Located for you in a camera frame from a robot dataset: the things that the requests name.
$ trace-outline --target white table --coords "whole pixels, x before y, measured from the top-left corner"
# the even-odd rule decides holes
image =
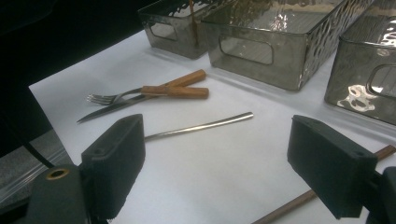
[[[287,162],[293,115],[319,119],[375,152],[396,146],[396,128],[327,105],[323,101],[334,55],[299,92],[214,68],[207,54],[192,61],[150,47],[140,32],[30,87],[75,164],[80,154],[114,122],[143,114],[146,135],[171,131],[251,111],[255,117],[215,129],[146,143],[146,161],[114,223],[248,224],[307,191]],[[208,73],[195,87],[207,100],[155,99],[98,119],[77,120],[101,106],[89,93],[113,94],[157,85],[198,69]],[[395,165],[392,156],[378,164]],[[364,223],[336,220],[316,199],[277,223]]]

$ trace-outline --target knife blade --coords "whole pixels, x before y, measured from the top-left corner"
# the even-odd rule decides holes
[[[205,78],[206,78],[205,71],[200,69],[200,70],[195,71],[193,73],[190,73],[190,74],[188,74],[188,75],[186,75],[184,77],[179,77],[179,78],[177,78],[175,80],[167,82],[167,83],[165,83],[165,84],[163,84],[161,86],[185,87],[185,86],[189,86],[190,84],[193,84],[195,82],[204,80]],[[81,123],[81,122],[87,121],[89,119],[95,119],[95,118],[101,117],[101,116],[103,116],[105,114],[108,114],[110,112],[122,109],[122,108],[130,106],[130,105],[135,105],[135,104],[138,104],[140,102],[143,102],[143,101],[146,101],[148,99],[155,98],[155,97],[156,96],[145,96],[143,94],[139,94],[139,95],[137,95],[137,96],[135,96],[135,97],[133,97],[131,99],[128,99],[128,100],[125,100],[125,101],[122,101],[122,102],[118,102],[118,103],[115,103],[113,105],[109,105],[109,106],[107,106],[105,108],[96,110],[96,111],[92,112],[91,114],[83,117],[82,119],[79,119],[77,121],[77,123]]]

